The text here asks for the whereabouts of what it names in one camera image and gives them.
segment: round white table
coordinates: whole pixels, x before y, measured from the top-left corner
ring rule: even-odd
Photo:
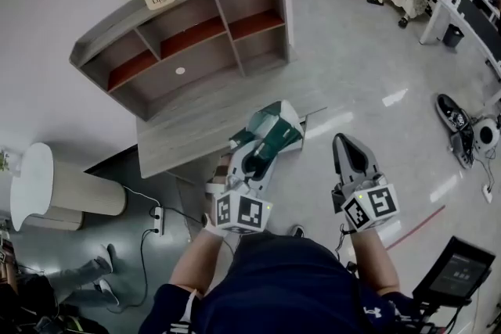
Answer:
[[[25,221],[77,230],[82,212],[116,216],[125,207],[124,187],[55,160],[44,143],[31,145],[23,154],[20,177],[13,178],[10,189],[10,212],[17,231]]]

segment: gray pants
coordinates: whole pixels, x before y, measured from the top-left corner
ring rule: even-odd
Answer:
[[[77,307],[116,306],[117,301],[110,293],[101,293],[96,289],[80,289],[81,286],[98,280],[111,273],[108,263],[98,257],[81,268],[58,271],[47,275],[59,303],[68,303]]]

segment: white wall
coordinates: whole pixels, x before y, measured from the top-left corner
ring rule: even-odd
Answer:
[[[68,63],[74,41],[127,1],[0,0],[0,145],[43,141],[85,169],[137,142],[135,118]],[[8,188],[1,177],[0,209]]]

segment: white floor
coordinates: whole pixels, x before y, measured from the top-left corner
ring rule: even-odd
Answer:
[[[270,228],[280,234],[299,223],[310,238],[331,250],[337,246],[344,217],[334,214],[330,198],[338,182],[331,144],[338,132],[353,135],[374,151],[398,193],[402,211],[382,227],[386,245],[445,205],[390,251],[405,294],[411,295],[453,235],[498,255],[481,287],[478,312],[475,294],[453,331],[485,332],[501,292],[501,161],[491,162],[499,180],[492,204],[487,204],[481,194],[486,173],[479,163],[465,171],[448,152],[448,135],[434,108],[438,93],[452,96],[466,111],[481,107],[499,87],[484,57],[470,38],[463,39],[457,52],[442,43],[420,45],[427,17],[402,30],[397,26],[401,12],[389,5],[377,7],[366,0],[293,4],[298,60],[287,68],[310,69],[328,108],[308,119],[303,151],[279,158],[267,192],[275,204]],[[350,246],[346,238],[343,262],[352,258]],[[225,255],[222,264],[228,262]],[[443,310],[436,322],[450,317],[452,311]]]

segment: navy t-shirt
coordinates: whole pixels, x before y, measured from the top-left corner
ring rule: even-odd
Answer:
[[[161,286],[139,334],[386,333],[395,331],[396,315],[419,314],[410,298],[378,296],[329,250],[291,237],[237,250],[221,284],[187,308],[190,295]]]

